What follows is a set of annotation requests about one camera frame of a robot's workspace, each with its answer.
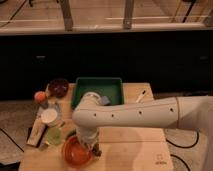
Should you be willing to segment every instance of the white cup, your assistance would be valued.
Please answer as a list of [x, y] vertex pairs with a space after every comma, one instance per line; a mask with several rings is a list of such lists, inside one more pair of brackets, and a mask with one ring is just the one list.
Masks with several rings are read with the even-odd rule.
[[60, 114], [55, 108], [45, 109], [41, 113], [41, 121], [49, 127], [56, 126], [60, 120]]

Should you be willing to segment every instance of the white arm segment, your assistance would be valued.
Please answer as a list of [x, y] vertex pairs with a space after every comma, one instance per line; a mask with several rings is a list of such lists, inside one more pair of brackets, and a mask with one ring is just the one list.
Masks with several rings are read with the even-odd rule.
[[79, 142], [92, 148], [98, 127], [128, 126], [196, 130], [208, 136], [203, 170], [213, 169], [213, 97], [177, 97], [118, 106], [100, 106], [100, 96], [86, 93], [72, 119]]
[[95, 101], [84, 97], [72, 118], [78, 126], [87, 128], [102, 126], [176, 127], [178, 107], [175, 98], [109, 107], [97, 105]]

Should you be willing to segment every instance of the green bin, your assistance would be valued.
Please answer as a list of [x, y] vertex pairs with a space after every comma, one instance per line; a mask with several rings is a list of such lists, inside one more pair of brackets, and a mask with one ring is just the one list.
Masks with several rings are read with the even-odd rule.
[[121, 78], [114, 77], [79, 77], [76, 80], [72, 96], [72, 108], [80, 102], [87, 92], [95, 92], [100, 96], [107, 96], [110, 105], [120, 105], [124, 103], [123, 85]]

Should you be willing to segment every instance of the dark wall panel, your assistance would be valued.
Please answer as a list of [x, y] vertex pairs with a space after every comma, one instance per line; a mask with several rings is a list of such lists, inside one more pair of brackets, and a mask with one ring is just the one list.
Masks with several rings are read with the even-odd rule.
[[0, 99], [32, 98], [55, 77], [121, 77], [154, 91], [213, 88], [213, 31], [0, 37]]

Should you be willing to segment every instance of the floor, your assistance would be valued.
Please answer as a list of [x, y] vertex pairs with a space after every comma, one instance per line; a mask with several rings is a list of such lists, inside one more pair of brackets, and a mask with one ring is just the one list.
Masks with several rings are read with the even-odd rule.
[[[3, 26], [25, 0], [8, 0], [0, 4], [0, 31], [33, 28], [64, 28], [60, 4], [56, 0], [34, 0], [25, 3], [13, 20]], [[69, 0], [74, 28], [118, 26], [123, 23], [125, 0]], [[190, 3], [180, 0], [135, 0], [133, 24], [180, 23]], [[213, 9], [213, 0], [199, 0], [187, 22], [202, 21]]]
[[[162, 93], [155, 94], [155, 98], [164, 98], [169, 96], [182, 95], [182, 93]], [[28, 101], [6, 101], [0, 102], [0, 126], [6, 131], [16, 143], [24, 149], [28, 128], [32, 126], [37, 111], [37, 106], [31, 100]], [[193, 144], [196, 139], [195, 132], [182, 130], [165, 130], [166, 138], [178, 145]], [[198, 144], [192, 149], [180, 149], [170, 144], [169, 150], [172, 154], [178, 155], [189, 165], [192, 171], [201, 171], [201, 164], [206, 147], [206, 136], [200, 134]], [[0, 163], [9, 164], [19, 162], [23, 152], [17, 148], [2, 132], [0, 132]], [[185, 166], [177, 159], [173, 158], [174, 171], [184, 171]], [[15, 171], [18, 163], [15, 165], [2, 166], [1, 171]]]

